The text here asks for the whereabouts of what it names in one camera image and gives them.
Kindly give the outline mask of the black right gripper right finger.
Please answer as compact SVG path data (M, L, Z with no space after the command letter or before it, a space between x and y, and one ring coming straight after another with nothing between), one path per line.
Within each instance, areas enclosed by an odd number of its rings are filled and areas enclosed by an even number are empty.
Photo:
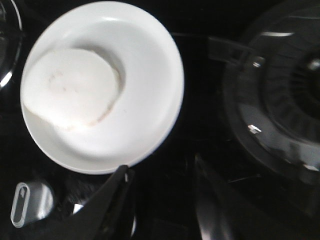
M203 240L298 240L229 186L200 154L194 156L194 206Z

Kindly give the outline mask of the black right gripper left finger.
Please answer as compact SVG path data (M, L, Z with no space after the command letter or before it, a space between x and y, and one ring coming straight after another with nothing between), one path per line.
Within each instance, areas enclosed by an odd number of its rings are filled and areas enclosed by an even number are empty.
M135 215L135 172L121 165L76 213L16 230L16 240L129 240Z

